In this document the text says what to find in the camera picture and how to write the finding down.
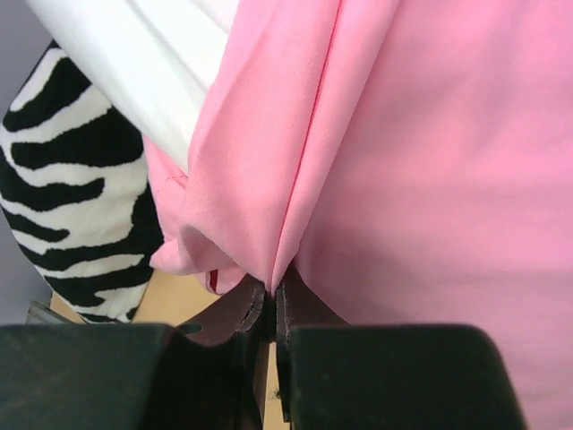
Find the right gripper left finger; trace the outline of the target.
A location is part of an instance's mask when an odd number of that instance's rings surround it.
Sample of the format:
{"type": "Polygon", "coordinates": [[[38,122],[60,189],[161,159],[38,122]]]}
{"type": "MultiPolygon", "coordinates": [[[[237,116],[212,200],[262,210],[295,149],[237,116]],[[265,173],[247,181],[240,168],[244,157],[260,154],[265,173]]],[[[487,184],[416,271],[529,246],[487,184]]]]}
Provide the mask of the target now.
{"type": "Polygon", "coordinates": [[[245,276],[177,326],[196,350],[190,369],[199,429],[262,429],[267,384],[267,293],[245,276]]]}

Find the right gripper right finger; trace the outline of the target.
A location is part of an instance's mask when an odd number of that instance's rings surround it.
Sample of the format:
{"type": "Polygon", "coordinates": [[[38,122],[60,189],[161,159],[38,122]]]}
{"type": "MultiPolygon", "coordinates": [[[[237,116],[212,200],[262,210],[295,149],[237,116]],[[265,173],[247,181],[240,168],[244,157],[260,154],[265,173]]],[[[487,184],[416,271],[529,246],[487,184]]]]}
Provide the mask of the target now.
{"type": "Polygon", "coordinates": [[[344,326],[348,322],[336,314],[305,284],[295,266],[289,266],[278,285],[275,295],[276,309],[276,362],[278,392],[283,419],[291,423],[291,331],[304,326],[344,326]]]}

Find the plain pink pillow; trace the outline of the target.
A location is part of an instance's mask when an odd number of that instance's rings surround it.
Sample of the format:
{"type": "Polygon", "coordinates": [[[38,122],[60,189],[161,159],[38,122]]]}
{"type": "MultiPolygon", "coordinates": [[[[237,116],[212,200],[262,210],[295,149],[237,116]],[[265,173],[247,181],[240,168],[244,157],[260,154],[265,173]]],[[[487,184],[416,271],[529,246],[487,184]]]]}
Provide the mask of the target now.
{"type": "Polygon", "coordinates": [[[242,1],[187,172],[145,149],[156,268],[474,325],[571,428],[571,2],[242,1]]]}

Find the white pillow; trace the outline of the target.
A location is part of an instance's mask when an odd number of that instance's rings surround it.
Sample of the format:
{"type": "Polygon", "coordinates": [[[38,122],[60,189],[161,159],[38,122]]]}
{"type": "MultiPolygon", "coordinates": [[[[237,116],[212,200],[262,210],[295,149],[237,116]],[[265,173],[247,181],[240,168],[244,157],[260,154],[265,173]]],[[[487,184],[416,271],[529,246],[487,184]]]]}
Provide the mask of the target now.
{"type": "Polygon", "coordinates": [[[238,3],[29,0],[28,6],[113,106],[186,171],[238,3]]]}

